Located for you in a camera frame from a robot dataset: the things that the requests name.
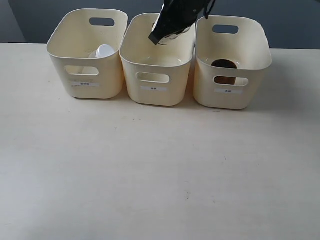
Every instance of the storage bin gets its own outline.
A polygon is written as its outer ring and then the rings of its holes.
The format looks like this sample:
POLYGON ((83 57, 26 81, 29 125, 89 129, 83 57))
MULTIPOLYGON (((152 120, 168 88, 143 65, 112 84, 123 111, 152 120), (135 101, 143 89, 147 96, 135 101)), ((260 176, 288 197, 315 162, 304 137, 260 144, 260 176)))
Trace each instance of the storage bin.
POLYGON ((193 25, 168 45, 154 45, 149 35, 158 16, 157 13, 145 13, 132 20, 120 56, 128 93, 133 101, 174 106, 185 96, 196 27, 193 25))
POLYGON ((201 18, 197 22, 195 46, 196 101, 212 108, 246 108, 272 64, 270 47, 262 26, 243 17, 201 18), (231 61, 236 69, 211 66, 217 60, 231 61), (218 84, 232 78, 236 78, 234 85, 218 84))
POLYGON ((54 31, 47 51, 69 95, 110 99, 120 93, 124 73, 119 56, 128 16, 111 9, 79 9, 67 14, 54 31), (89 58, 101 45, 114 54, 89 58))

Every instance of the dark background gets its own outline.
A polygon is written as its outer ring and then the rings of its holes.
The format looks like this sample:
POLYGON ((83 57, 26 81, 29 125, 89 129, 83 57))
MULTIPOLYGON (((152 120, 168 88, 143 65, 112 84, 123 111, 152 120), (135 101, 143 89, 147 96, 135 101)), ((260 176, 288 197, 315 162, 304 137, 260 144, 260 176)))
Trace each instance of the dark background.
MULTIPOLYGON (((131 21, 138 14, 158 13, 163 0, 8 0, 8 3, 25 41, 46 43, 61 19, 72 10, 118 9, 126 12, 131 21)), ((260 22, 272 48, 320 49, 318 0, 217 0, 212 14, 260 22)))

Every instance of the basket handle hole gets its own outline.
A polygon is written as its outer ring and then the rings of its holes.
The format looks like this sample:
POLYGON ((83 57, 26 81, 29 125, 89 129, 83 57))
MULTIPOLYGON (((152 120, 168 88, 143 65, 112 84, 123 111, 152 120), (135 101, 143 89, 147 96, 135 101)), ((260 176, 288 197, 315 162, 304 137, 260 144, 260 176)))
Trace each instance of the basket handle hole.
POLYGON ((216 76, 213 81, 218 85, 233 85, 237 87, 244 87, 249 83, 247 78, 233 76, 216 76))
POLYGON ((93 66, 65 66, 66 72, 73 76, 98 76, 99 70, 93 66))
POLYGON ((217 24, 213 26, 212 31, 216 34, 237 34, 239 32, 239 27, 217 24))
POLYGON ((170 77, 165 74, 138 72, 136 78, 145 83, 167 84, 170 82, 170 77))
POLYGON ((92 17, 90 18, 90 24, 92 26, 113 27, 116 23, 112 18, 92 17))

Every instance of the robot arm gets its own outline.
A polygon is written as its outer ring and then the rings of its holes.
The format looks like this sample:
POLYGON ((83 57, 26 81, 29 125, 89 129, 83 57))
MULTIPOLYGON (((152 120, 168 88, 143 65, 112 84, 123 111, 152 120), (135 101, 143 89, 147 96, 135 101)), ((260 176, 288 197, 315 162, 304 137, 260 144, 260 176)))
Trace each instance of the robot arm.
POLYGON ((185 33, 197 21, 199 13, 204 10, 204 16, 212 11, 216 0, 164 0, 162 11, 155 22, 149 39, 155 44, 165 45, 185 33))

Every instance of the basket label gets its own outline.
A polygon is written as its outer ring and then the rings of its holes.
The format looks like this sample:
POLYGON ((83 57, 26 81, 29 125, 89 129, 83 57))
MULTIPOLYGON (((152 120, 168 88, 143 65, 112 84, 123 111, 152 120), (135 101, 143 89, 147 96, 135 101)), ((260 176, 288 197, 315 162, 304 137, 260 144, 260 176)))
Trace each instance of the basket label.
POLYGON ((71 86, 81 86, 81 87, 100 87, 99 83, 96 82, 81 82, 81 81, 72 81, 71 86))
POLYGON ((165 92, 167 91, 166 87, 158 87, 158 86, 141 86, 141 90, 149 90, 149 91, 158 91, 158 92, 165 92))
POLYGON ((221 89, 221 88, 216 88, 214 92, 221 93, 221 94, 243 94, 244 93, 244 91, 242 90, 231 90, 231 89, 221 89))

